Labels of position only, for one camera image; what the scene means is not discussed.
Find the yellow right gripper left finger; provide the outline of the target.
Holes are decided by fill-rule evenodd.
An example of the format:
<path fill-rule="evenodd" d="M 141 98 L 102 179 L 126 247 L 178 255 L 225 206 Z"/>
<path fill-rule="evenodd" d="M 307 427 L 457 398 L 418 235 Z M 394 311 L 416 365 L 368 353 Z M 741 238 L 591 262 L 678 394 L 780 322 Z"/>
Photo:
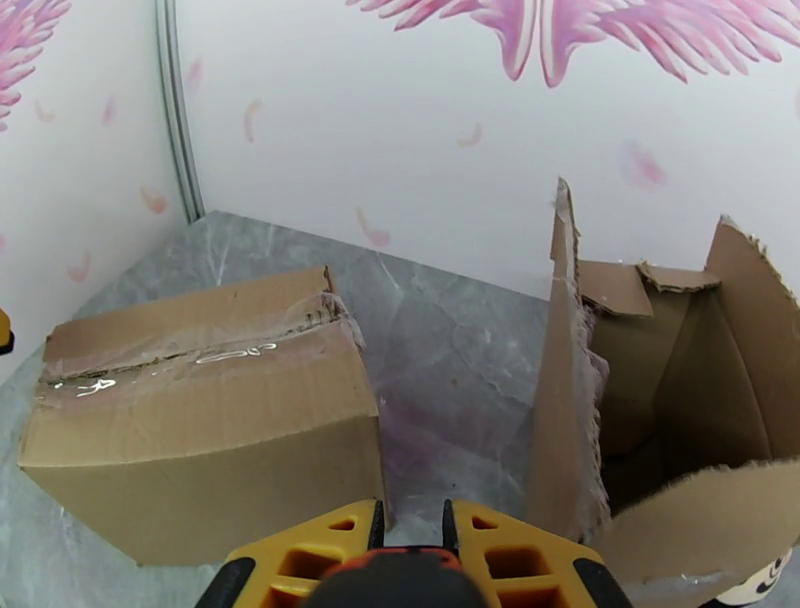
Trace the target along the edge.
<path fill-rule="evenodd" d="M 299 607 L 325 576 L 383 546 L 383 502 L 361 500 L 231 552 L 198 607 Z"/>

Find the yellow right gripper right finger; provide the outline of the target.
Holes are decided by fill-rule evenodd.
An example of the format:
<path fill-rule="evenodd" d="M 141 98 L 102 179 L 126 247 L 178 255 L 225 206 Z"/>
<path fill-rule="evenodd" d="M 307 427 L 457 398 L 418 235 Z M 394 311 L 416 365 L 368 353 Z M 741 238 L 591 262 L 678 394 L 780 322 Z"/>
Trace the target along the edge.
<path fill-rule="evenodd" d="M 597 552 L 487 506 L 446 500 L 445 548 L 489 607 L 630 607 Z"/>

